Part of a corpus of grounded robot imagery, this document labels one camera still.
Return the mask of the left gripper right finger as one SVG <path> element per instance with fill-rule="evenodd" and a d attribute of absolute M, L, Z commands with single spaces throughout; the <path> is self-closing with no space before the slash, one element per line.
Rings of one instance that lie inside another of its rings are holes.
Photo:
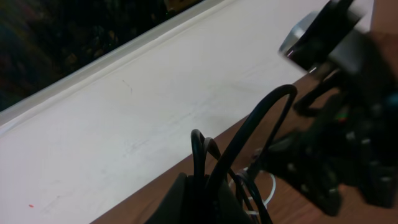
<path fill-rule="evenodd" d="M 242 209 L 225 180 L 219 187 L 214 202 L 214 223 L 251 224 L 248 214 Z"/>

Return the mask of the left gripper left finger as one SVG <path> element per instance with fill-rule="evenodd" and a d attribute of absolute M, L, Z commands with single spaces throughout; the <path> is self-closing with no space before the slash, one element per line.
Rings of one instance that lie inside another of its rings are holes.
<path fill-rule="evenodd" d="M 180 173 L 145 224 L 178 224 L 186 192 L 187 175 Z"/>

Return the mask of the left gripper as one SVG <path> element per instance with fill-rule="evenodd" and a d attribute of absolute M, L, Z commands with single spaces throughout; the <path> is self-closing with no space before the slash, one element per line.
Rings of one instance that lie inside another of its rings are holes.
<path fill-rule="evenodd" d="M 392 208 L 397 194 L 397 86 L 363 89 L 378 98 L 375 114 L 342 74 L 322 80 L 296 102 L 314 119 L 305 131 L 274 141 L 259 166 L 286 181 L 323 213 L 339 213 L 340 185 L 355 187 L 370 205 Z"/>

